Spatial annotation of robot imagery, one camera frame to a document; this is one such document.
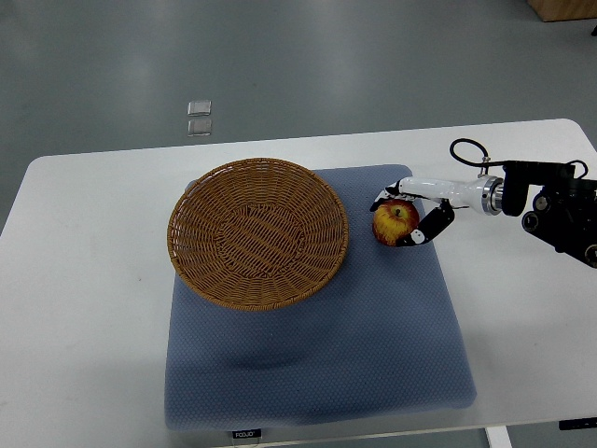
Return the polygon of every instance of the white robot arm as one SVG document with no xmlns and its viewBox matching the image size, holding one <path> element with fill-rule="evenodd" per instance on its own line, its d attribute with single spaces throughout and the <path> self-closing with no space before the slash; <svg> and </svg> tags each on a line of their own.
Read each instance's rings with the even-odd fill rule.
<svg viewBox="0 0 597 448">
<path fill-rule="evenodd" d="M 471 162 L 454 152 L 459 143 L 475 145 L 483 152 L 482 162 Z M 472 208 L 488 216 L 517 217 L 524 211 L 530 185 L 541 186 L 535 196 L 533 211 L 522 218 L 522 227 L 532 235 L 553 245 L 579 261 L 597 268 L 597 181 L 584 179 L 587 164 L 583 161 L 552 163 L 539 161 L 490 161 L 480 143 L 461 138 L 450 146 L 452 156 L 469 166 L 481 168 L 478 178 L 454 182 L 420 177 L 404 177 L 386 187 L 375 199 L 370 211 L 390 199 L 414 201 L 427 199 L 439 203 L 410 235 L 396 245 L 428 243 L 454 220 L 454 209 Z M 585 173 L 574 177 L 575 164 Z M 489 167 L 502 166 L 504 178 L 488 174 Z"/>
</svg>

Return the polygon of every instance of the gray floor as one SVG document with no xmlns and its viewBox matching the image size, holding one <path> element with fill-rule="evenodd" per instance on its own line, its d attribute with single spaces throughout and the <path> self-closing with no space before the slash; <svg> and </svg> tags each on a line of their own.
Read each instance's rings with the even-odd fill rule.
<svg viewBox="0 0 597 448">
<path fill-rule="evenodd" d="M 553 118 L 597 146 L 595 24 L 543 23 L 524 0 L 0 0 L 0 228 L 45 155 Z M 202 98 L 213 134 L 188 138 Z M 515 448 L 592 447 L 594 431 L 509 429 Z"/>
</svg>

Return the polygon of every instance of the blue cushion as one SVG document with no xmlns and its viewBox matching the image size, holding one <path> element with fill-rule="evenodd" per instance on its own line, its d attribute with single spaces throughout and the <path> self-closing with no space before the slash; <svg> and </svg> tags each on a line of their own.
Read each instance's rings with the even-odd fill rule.
<svg viewBox="0 0 597 448">
<path fill-rule="evenodd" d="M 170 429 L 321 424 L 464 408 L 475 399 L 433 244 L 387 247 L 371 231 L 375 197 L 410 170 L 317 173 L 344 204 L 350 243 L 338 273 L 315 295 L 251 313 L 215 305 L 175 278 L 165 387 Z"/>
</svg>

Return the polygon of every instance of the wicker basket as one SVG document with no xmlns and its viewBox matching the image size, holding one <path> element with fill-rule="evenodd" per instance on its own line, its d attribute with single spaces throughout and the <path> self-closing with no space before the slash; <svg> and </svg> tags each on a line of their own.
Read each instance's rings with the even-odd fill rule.
<svg viewBox="0 0 597 448">
<path fill-rule="evenodd" d="M 229 308 L 266 311 L 323 287 L 348 247 L 334 190 L 288 161 L 247 159 L 192 183 L 168 225 L 174 268 L 196 293 Z"/>
</svg>

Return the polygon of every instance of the red apple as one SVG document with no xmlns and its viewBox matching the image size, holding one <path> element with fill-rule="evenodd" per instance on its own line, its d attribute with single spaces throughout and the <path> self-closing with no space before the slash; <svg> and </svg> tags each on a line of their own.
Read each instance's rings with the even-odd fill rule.
<svg viewBox="0 0 597 448">
<path fill-rule="evenodd" d="M 396 245 L 419 225 L 419 212 L 414 204 L 401 199 L 382 203 L 373 215 L 373 234 L 385 245 Z"/>
</svg>

